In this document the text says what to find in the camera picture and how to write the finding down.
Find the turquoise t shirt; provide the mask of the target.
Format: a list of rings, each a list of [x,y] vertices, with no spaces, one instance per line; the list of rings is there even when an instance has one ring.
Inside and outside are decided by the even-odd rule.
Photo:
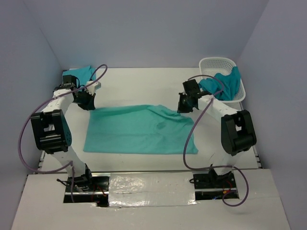
[[[70,70],[64,71],[62,76],[65,76],[65,75],[75,76],[78,78],[77,86],[84,86],[84,85],[87,85],[88,81],[90,81],[90,77],[92,76],[94,71],[95,71],[95,68],[91,66],[86,66],[80,69],[70,69]]]

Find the dark teal t shirt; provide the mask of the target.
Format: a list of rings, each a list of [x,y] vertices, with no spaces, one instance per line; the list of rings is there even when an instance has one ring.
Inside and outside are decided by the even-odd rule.
[[[232,101],[240,88],[241,75],[238,67],[233,67],[231,73],[223,75],[216,73],[214,79],[207,77],[199,82],[199,87],[203,91],[208,91],[215,95],[218,100]]]

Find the light green t shirt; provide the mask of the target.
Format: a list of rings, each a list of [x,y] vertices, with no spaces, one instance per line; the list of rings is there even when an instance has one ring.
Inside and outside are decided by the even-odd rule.
[[[197,154],[194,122],[163,105],[104,107],[90,112],[84,152]]]

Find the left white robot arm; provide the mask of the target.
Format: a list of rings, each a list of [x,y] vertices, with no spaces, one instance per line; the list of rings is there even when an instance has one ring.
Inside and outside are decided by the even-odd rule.
[[[65,118],[70,104],[75,103],[81,109],[94,110],[95,90],[101,87],[96,82],[90,90],[82,89],[73,92],[78,87],[79,79],[73,75],[63,76],[63,83],[53,91],[53,100],[41,112],[30,117],[35,143],[39,150],[55,158],[61,166],[68,165],[68,184],[73,183],[83,191],[92,189],[94,179],[86,163],[81,161],[72,149],[72,135]]]

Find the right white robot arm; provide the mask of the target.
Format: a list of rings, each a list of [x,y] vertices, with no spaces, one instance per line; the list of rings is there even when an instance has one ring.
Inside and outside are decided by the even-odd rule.
[[[225,182],[225,175],[230,173],[242,152],[248,151],[257,143],[257,138],[250,112],[234,109],[215,98],[208,91],[201,91],[197,81],[191,79],[183,82],[184,91],[179,94],[178,113],[191,113],[193,109],[202,113],[195,121],[183,150],[183,162],[186,162],[188,143],[193,131],[207,113],[220,124],[220,142],[223,151],[205,170],[213,171],[209,175],[209,183],[213,187],[220,187]]]

